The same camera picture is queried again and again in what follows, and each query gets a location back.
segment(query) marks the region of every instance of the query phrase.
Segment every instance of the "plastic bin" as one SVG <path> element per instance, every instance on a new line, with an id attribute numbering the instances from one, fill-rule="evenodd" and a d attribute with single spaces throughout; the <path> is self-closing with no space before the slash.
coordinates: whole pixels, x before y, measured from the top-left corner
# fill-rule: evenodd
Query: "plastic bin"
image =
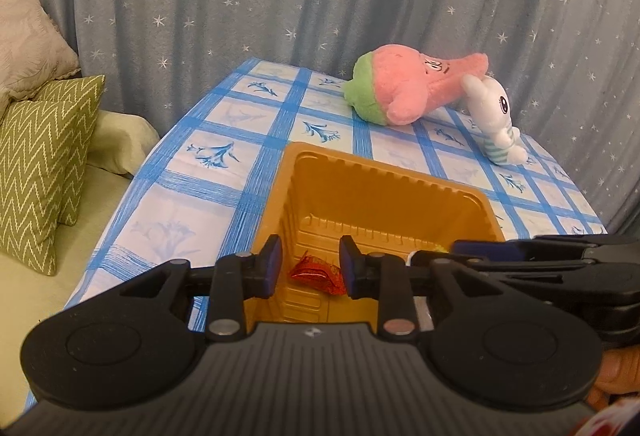
<path id="1" fill-rule="evenodd" d="M 402 258 L 418 249 L 446 251 L 458 239 L 504 241 L 487 197 L 476 189 L 307 143 L 284 150 L 254 253 L 272 233 L 282 238 L 282 270 L 271 299 L 245 301 L 249 329 L 257 321 L 367 321 L 375 330 L 373 299 L 328 295 L 289 278 L 306 251 L 339 266 L 343 235 L 363 253 Z"/>

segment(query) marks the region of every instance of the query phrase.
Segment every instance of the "bunny ear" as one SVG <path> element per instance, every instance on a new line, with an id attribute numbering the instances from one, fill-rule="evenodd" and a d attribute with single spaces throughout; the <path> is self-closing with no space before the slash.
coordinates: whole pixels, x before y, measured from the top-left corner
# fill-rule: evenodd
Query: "bunny ear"
<path id="1" fill-rule="evenodd" d="M 472 99 L 482 99 L 486 93 L 484 83 L 472 74 L 465 74 L 460 79 L 460 85 L 465 94 Z"/>

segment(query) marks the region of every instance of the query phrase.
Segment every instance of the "stuffed animal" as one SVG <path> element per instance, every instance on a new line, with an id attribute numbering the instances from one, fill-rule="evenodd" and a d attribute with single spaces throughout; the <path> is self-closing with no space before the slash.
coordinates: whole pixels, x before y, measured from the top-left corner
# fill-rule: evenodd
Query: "stuffed animal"
<path id="1" fill-rule="evenodd" d="M 520 165 L 527 151 L 516 142 L 520 130 L 511 125 L 507 93 L 497 80 L 466 74 L 460 80 L 471 118 L 484 134 L 484 152 L 496 165 Z"/>
<path id="2" fill-rule="evenodd" d="M 388 44 L 363 54 L 353 67 L 344 97 L 365 121 L 407 125 L 463 95 L 464 74 L 483 76 L 487 56 L 442 60 L 407 46 Z"/>

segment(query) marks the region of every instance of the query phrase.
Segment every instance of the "curtain fold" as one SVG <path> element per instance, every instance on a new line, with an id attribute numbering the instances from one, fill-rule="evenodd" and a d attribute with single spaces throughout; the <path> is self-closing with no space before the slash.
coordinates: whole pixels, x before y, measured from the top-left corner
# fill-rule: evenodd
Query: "curtain fold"
<path id="1" fill-rule="evenodd" d="M 603 222 L 638 202 L 640 0 L 42 0 L 103 106 L 161 133 L 248 56 L 349 78 L 388 42 L 483 51 L 514 123 L 561 163 Z"/>

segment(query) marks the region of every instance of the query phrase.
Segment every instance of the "striped plush clothing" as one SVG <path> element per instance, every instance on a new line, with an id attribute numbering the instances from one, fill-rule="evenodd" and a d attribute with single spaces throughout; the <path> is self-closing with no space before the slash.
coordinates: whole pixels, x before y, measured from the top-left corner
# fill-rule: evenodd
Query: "striped plush clothing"
<path id="1" fill-rule="evenodd" d="M 507 128 L 507 134 L 509 135 L 509 138 L 511 138 L 511 144 L 506 149 L 501 149 L 500 147 L 495 146 L 495 143 L 492 142 L 489 138 L 484 138 L 484 151 L 486 153 L 486 156 L 496 165 L 509 164 L 509 162 L 507 161 L 507 154 L 509 154 L 509 150 L 516 143 L 516 140 L 513 136 L 513 127 L 511 126 L 511 123 Z"/>

